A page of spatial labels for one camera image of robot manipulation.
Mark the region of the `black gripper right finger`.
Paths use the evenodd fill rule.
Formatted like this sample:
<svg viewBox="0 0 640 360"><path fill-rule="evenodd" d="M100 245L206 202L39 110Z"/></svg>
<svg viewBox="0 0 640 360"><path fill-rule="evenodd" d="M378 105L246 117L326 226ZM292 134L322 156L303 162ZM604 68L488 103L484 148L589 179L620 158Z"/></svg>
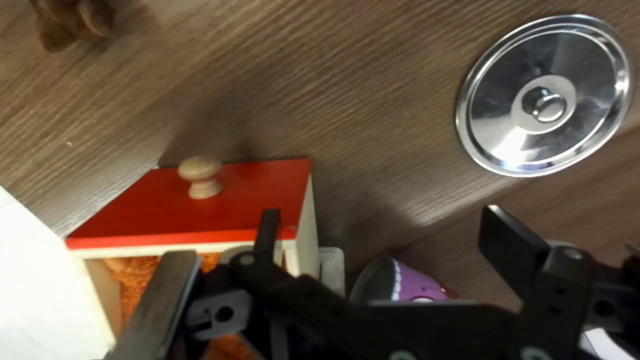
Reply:
<svg viewBox="0 0 640 360"><path fill-rule="evenodd" d="M533 310L538 276L550 253L550 245L523 219L499 203L488 203L480 213L478 247L509 288Z"/></svg>

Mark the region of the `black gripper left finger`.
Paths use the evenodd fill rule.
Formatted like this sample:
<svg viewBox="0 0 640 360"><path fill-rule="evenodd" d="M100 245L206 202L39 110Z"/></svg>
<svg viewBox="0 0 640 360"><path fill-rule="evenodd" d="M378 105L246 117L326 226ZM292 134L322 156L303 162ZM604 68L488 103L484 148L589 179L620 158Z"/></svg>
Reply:
<svg viewBox="0 0 640 360"><path fill-rule="evenodd" d="M266 208L261 217L257 242L254 242L254 263L270 263L275 260L276 242L280 228L280 209Z"/></svg>

